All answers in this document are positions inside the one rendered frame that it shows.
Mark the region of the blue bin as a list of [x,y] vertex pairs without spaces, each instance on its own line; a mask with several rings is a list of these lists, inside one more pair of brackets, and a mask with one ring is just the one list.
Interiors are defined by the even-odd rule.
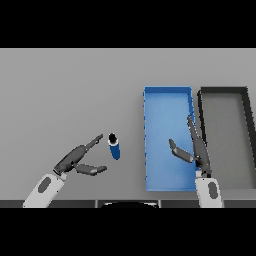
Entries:
[[146,190],[195,191],[195,163],[186,163],[171,152],[169,140],[193,154],[187,117],[194,117],[190,86],[145,86],[144,153]]

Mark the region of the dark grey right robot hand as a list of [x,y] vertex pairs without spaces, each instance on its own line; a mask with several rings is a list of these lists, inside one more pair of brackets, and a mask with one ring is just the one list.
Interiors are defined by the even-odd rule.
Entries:
[[198,135],[190,116],[187,117],[187,125],[190,131],[194,153],[190,154],[189,152],[177,147],[175,142],[172,139],[169,139],[171,152],[174,156],[187,163],[195,162],[196,166],[201,170],[201,176],[204,178],[210,178],[212,176],[212,170],[206,144]]

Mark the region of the dark grey bin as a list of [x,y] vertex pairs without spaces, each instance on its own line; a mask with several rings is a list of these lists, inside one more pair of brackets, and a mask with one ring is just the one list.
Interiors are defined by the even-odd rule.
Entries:
[[248,88],[201,87],[197,96],[213,177],[222,190],[256,189],[256,130]]

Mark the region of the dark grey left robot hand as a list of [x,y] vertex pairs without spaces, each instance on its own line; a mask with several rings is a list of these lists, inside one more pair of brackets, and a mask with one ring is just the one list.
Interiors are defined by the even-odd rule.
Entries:
[[107,170],[106,166],[90,166],[86,164],[80,164],[80,160],[85,156],[85,154],[99,141],[103,138],[103,135],[100,134],[96,136],[92,141],[86,145],[79,145],[76,148],[72,149],[66,156],[60,160],[56,166],[53,168],[53,171],[57,175],[62,173],[70,172],[75,169],[77,173],[86,174],[90,176],[95,176],[98,173],[104,172]]

